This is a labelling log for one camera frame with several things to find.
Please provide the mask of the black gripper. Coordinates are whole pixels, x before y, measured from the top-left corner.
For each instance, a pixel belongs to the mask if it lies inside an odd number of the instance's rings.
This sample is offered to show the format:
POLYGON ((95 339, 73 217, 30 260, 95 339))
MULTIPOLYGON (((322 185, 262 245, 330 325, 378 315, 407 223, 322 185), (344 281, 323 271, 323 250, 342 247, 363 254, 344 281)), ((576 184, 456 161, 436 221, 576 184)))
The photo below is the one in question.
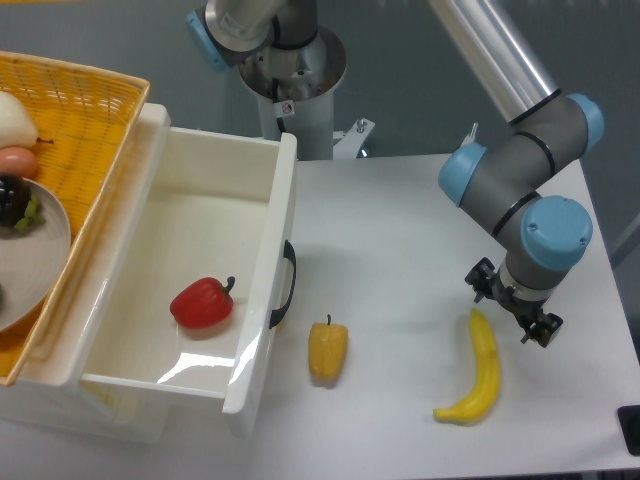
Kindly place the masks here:
POLYGON ((548 347, 563 326, 563 319, 553 313, 544 313, 545 291, 519 289, 519 284, 509 284, 496 274, 494 264, 487 258, 479 260, 465 276, 465 283, 474 291, 474 302, 483 299, 496 301, 509 311, 524 331, 520 342, 537 343, 548 347))

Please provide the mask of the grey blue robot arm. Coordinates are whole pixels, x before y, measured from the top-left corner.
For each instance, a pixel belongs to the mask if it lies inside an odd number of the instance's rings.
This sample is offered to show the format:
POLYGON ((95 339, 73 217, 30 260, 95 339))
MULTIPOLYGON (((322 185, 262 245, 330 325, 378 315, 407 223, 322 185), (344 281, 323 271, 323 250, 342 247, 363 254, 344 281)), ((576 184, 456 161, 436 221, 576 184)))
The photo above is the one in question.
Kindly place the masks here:
MULTIPOLYGON (((539 188, 600 141, 603 114, 588 97, 561 91, 498 3, 431 7, 513 130, 494 150, 466 140, 439 173, 445 195, 506 252, 500 266, 479 261, 466 282, 509 311, 526 340, 547 346, 562 320, 544 304, 583 257, 593 226, 578 202, 539 188)), ((238 70, 267 139, 291 134, 301 159, 337 158, 333 94, 346 53, 320 26, 315 2, 209 1, 186 25, 213 70, 238 70)))

